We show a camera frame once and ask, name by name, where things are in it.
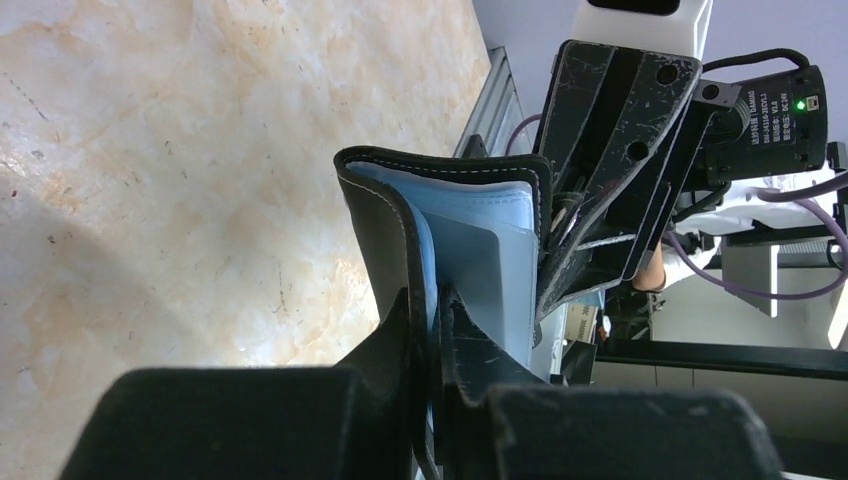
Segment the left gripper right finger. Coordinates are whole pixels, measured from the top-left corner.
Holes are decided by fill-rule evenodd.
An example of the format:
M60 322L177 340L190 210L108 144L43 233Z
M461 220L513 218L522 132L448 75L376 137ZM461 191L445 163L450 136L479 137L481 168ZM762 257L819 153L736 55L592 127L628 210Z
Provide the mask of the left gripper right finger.
M530 373L444 285L433 323L435 462L447 479L778 479L748 403L727 391L560 386Z

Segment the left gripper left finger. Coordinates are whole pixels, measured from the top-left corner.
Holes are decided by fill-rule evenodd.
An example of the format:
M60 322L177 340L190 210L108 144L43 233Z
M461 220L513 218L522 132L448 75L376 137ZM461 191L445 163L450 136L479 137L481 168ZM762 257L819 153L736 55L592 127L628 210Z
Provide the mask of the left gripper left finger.
M411 330L399 291L337 364L149 368L103 394L64 479L409 479Z

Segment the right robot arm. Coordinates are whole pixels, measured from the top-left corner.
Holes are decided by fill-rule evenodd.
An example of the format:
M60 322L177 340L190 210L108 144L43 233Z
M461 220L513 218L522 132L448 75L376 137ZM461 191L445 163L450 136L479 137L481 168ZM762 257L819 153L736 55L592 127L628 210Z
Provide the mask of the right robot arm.
M551 167L536 315L632 279L677 199L823 166L827 96L790 49L713 62L564 42L534 152Z

